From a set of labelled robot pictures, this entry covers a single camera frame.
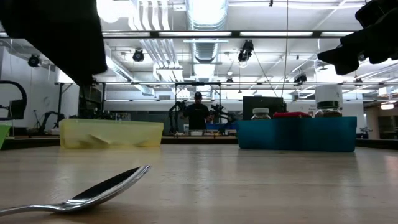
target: black t-shirt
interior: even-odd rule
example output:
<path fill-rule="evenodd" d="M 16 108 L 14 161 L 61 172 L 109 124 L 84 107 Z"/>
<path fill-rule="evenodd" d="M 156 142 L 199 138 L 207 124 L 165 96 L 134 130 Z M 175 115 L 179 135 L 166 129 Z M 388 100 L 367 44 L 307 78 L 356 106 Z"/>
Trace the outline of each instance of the black t-shirt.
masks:
<path fill-rule="evenodd" d="M 192 104 L 184 111 L 184 117 L 189 117 L 190 130 L 205 130 L 205 118 L 209 116 L 209 109 L 203 104 Z"/>

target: cap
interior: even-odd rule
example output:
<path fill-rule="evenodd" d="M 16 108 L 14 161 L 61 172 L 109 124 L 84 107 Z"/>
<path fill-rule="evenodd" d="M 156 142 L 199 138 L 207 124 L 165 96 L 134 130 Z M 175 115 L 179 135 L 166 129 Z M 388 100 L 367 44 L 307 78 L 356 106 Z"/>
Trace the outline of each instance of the cap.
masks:
<path fill-rule="evenodd" d="M 202 99 L 201 93 L 200 92 L 196 92 L 195 96 L 194 96 L 194 99 Z"/>
<path fill-rule="evenodd" d="M 253 114 L 255 113 L 269 113 L 268 108 L 254 108 L 253 109 Z"/>

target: translucent yellow container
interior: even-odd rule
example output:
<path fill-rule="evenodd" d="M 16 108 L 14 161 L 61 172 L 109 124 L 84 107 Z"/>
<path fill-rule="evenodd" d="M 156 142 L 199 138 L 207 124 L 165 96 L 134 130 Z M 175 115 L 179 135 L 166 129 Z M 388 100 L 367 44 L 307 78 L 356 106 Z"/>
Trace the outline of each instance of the translucent yellow container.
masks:
<path fill-rule="evenodd" d="M 60 144 L 65 149 L 159 147 L 163 123 L 64 119 Z"/>

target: black monitor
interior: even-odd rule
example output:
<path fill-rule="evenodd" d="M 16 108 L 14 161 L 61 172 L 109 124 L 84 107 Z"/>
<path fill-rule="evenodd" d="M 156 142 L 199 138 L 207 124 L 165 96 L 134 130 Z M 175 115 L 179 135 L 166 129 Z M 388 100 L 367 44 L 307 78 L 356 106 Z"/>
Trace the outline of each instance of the black monitor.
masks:
<path fill-rule="evenodd" d="M 8 109 L 8 118 L 10 119 L 24 119 L 25 115 L 25 101 L 12 100 Z"/>
<path fill-rule="evenodd" d="M 274 117 L 275 112 L 285 112 L 286 106 L 282 97 L 244 96 L 243 120 L 250 120 L 254 108 L 268 108 L 269 116 Z"/>

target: spoon handle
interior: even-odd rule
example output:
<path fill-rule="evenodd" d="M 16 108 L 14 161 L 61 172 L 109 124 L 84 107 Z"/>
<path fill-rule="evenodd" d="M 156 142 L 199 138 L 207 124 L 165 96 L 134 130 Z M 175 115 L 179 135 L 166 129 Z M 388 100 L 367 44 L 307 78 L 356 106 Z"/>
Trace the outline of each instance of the spoon handle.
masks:
<path fill-rule="evenodd" d="M 0 217 L 5 215 L 12 215 L 22 212 L 56 212 L 60 207 L 56 205 L 23 205 L 18 207 L 5 208 L 0 210 Z"/>

